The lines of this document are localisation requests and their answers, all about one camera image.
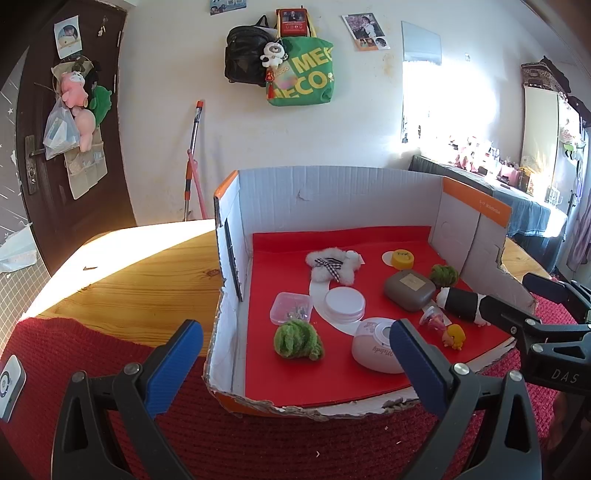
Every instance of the blue gripper pad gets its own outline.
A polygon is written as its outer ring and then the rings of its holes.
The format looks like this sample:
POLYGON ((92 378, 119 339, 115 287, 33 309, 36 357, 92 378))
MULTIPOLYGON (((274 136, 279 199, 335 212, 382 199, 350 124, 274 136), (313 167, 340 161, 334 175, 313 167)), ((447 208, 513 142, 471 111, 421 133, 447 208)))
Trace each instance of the blue gripper pad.
POLYGON ((168 410, 202 346, 203 329, 192 322, 146 383, 144 406, 150 417, 168 410))
POLYGON ((425 342, 406 319, 390 327, 390 348, 425 410, 442 419, 453 385, 449 372, 451 364, 436 347, 425 342))

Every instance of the yellow bottle cap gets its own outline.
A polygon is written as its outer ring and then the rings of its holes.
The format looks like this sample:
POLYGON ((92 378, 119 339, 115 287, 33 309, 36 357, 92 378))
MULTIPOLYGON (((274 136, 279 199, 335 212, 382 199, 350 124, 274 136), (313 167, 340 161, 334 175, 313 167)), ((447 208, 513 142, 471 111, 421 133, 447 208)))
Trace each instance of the yellow bottle cap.
POLYGON ((390 263, 399 270, 410 270, 414 266, 414 255, 408 250, 396 250, 392 252, 390 263))

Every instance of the white cardboard wall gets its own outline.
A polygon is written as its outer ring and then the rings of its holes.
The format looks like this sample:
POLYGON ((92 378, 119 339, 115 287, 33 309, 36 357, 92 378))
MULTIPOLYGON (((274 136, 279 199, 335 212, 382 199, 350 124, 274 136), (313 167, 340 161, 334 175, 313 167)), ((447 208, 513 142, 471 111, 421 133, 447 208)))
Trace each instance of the white cardboard wall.
POLYGON ((441 177, 386 168, 241 170, 240 185, 249 252, 252 234, 257 232, 433 226, 441 197, 441 177))
MULTIPOLYGON (((496 295, 532 312, 533 298, 497 265, 506 227, 455 197, 442 194, 444 181, 443 177, 428 174, 362 167, 283 167, 239 172, 217 203, 217 236, 225 285, 205 370, 209 387, 233 396, 244 395, 252 268, 248 257, 252 255, 252 234, 256 232, 432 225, 432 246, 447 263, 462 270, 462 278, 474 291, 496 295), (380 208, 382 205, 400 208, 380 208), (246 275, 241 303, 234 289, 224 219, 228 221, 232 245, 239 249, 236 267, 246 275)), ((471 368, 480 370, 489 365, 508 352, 510 344, 508 340, 474 359, 469 363, 471 368)), ((386 402, 400 398, 407 400, 416 395, 408 388, 318 411, 297 407, 273 410, 268 402, 238 400, 261 410, 314 417, 319 413, 327 416, 381 413, 386 402)))

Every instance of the wooden door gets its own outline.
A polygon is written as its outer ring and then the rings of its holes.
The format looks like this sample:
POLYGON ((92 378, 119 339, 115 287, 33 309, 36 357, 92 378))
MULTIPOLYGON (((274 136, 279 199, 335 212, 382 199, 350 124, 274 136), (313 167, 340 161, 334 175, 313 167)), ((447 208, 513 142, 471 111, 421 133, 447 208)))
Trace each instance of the wooden door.
POLYGON ((50 274, 91 237, 136 225, 125 181, 117 114, 116 72, 125 16, 125 12, 97 1, 71 0, 39 31, 28 49, 18 95, 17 163, 28 218, 50 274), (47 117, 56 101, 51 68, 60 59, 53 25, 75 15, 79 15, 82 53, 100 63, 98 84, 113 91, 112 108, 100 125, 108 173, 77 200, 70 190, 63 155, 51 160, 44 154, 32 157, 37 185, 34 193, 28 187, 25 158, 25 137, 34 135, 34 149, 43 148, 47 117), (103 23, 105 31, 99 37, 103 23))

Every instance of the red box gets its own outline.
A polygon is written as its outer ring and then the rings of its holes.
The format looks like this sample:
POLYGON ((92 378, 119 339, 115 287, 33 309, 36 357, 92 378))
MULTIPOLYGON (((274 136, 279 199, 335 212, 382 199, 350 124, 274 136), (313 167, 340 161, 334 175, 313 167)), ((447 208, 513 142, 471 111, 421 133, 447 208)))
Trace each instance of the red box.
POLYGON ((305 8, 281 8, 277 19, 282 37, 306 37, 308 35, 308 16, 305 8))

